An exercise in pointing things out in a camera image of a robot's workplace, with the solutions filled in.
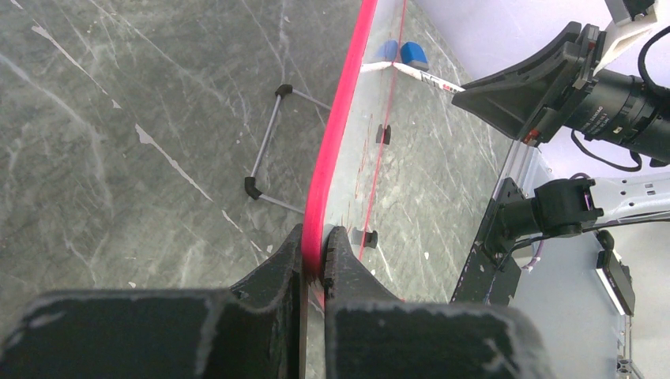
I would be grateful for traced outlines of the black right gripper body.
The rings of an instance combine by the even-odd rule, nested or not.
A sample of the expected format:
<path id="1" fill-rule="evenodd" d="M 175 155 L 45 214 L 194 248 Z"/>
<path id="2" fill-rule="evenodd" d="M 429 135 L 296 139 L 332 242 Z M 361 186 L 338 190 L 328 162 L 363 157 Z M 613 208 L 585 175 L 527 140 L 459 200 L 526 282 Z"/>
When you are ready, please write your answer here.
<path id="1" fill-rule="evenodd" d="M 648 156 L 653 163 L 669 161 L 669 88 L 650 77 L 649 49 L 669 34 L 665 27 L 646 42 L 638 55 L 638 77 L 603 69 L 597 83 L 562 122 L 587 141 L 599 140 Z"/>

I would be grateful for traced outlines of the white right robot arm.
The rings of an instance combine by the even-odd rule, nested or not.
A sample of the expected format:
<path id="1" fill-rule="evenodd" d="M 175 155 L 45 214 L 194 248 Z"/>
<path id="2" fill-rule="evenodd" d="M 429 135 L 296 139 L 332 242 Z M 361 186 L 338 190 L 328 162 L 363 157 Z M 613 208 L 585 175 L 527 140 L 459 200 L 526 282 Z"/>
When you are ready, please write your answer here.
<path id="1" fill-rule="evenodd" d="M 638 75 L 598 69 L 605 33 L 571 21 L 530 58 L 472 81 L 453 105 L 475 115 L 512 140 L 530 147 L 548 143 L 562 127 L 575 143 L 605 141 L 625 148 L 640 171 L 669 163 L 669 90 L 638 55 Z M 510 191 L 489 204 L 474 250 L 502 264 L 511 254 L 545 238 L 569 237 L 627 217 L 650 216 L 657 203 L 637 201 L 629 189 L 618 197 L 594 178 L 556 179 L 533 197 L 512 201 Z"/>

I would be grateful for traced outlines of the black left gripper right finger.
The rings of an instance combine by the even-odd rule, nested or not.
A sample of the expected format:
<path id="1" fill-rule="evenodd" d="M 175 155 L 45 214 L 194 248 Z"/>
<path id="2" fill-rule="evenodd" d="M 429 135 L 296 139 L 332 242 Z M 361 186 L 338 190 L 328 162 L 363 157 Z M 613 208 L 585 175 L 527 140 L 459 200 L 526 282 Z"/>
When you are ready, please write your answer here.
<path id="1" fill-rule="evenodd" d="M 328 378 L 553 378 L 535 325 L 505 306 L 405 302 L 335 227 L 323 255 Z"/>

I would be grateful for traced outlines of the red white marker pen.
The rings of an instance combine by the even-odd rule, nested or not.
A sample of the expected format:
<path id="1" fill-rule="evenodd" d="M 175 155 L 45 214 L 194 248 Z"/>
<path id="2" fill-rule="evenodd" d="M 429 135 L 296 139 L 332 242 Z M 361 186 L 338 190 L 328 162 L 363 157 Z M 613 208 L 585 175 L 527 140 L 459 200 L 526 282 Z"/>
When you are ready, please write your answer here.
<path id="1" fill-rule="evenodd" d="M 418 81 L 429 84 L 432 87 L 442 89 L 443 91 L 449 92 L 451 94 L 458 94 L 464 91 L 464 89 L 457 84 L 446 81 L 422 70 L 412 68 L 411 66 L 405 65 L 403 63 L 393 62 L 392 66 L 401 73 L 409 75 Z"/>

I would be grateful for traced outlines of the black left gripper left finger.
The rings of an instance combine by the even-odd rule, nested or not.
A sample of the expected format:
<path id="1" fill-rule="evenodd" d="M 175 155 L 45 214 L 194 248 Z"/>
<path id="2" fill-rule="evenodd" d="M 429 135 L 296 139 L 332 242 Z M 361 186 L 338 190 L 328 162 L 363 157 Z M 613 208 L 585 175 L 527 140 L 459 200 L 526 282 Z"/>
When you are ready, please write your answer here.
<path id="1" fill-rule="evenodd" d="M 228 288 L 51 291 L 1 346 L 4 378 L 302 378 L 302 226 Z"/>

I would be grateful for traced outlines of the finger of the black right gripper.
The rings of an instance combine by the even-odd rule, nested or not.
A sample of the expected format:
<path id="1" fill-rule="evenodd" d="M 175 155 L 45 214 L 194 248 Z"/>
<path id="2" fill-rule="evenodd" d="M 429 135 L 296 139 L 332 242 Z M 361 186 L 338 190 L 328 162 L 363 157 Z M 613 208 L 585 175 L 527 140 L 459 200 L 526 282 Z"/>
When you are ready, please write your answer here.
<path id="1" fill-rule="evenodd" d="M 574 74 L 582 45 L 582 25 L 571 21 L 545 47 L 503 71 L 464 85 L 452 104 L 482 119 L 505 136 L 520 141 L 551 90 L 564 87 Z"/>

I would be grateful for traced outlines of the pink-framed whiteboard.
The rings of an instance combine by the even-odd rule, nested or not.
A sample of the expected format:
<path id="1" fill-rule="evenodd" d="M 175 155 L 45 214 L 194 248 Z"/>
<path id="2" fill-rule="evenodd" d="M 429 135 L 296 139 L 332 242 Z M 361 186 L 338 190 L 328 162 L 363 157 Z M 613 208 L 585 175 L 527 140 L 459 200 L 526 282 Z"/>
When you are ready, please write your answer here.
<path id="1" fill-rule="evenodd" d="M 325 304 L 327 240 L 339 227 L 361 258 L 352 230 L 373 231 L 372 208 L 384 144 L 378 125 L 389 125 L 407 3 L 364 1 L 352 33 L 312 175 L 303 219 L 304 268 L 319 306 Z"/>

